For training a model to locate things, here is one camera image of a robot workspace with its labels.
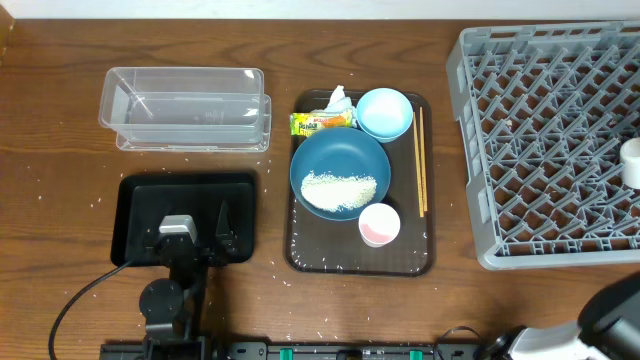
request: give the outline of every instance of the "wooden chopstick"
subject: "wooden chopstick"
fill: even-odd
[[[422,159],[420,164],[422,166],[422,191],[420,193],[423,196],[424,211],[429,211],[429,206],[427,205],[427,159],[424,154],[424,117],[422,115],[422,107],[420,108],[420,154]]]
[[[416,113],[413,113],[413,145],[416,155],[416,180],[418,184],[418,205],[420,206],[420,217],[424,217],[424,204],[422,203],[422,176],[420,175],[420,152],[418,151],[418,127],[416,126]]]

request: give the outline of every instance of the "yellow snack wrapper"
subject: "yellow snack wrapper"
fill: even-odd
[[[289,117],[291,135],[311,136],[317,131],[332,127],[355,127],[353,109],[340,115],[327,113],[294,113]]]

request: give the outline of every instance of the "white wall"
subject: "white wall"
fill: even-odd
[[[632,19],[640,0],[0,0],[22,18]]]

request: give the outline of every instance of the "plastic crate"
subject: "plastic crate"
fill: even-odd
[[[465,29],[447,62],[480,263],[640,261],[640,191],[619,150],[640,136],[640,22]]]

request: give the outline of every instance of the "wooden table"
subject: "wooden table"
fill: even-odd
[[[475,258],[464,151],[444,64],[462,29],[488,24],[17,21],[0,68],[0,358],[47,358],[58,312],[113,267],[109,250],[119,182],[145,171],[257,173],[255,253],[244,264],[210,272],[204,323],[225,334],[420,343],[457,325],[495,336],[522,323],[575,319],[596,291],[637,266],[489,272]],[[262,69],[274,104],[269,150],[118,150],[115,133],[97,122],[104,76],[115,66]],[[304,90],[337,84],[392,86],[431,103],[437,260],[426,276],[308,275],[284,262],[288,114]],[[140,340],[140,291],[166,275],[164,268],[127,269],[89,292],[59,329],[59,358],[95,359],[105,341]]]

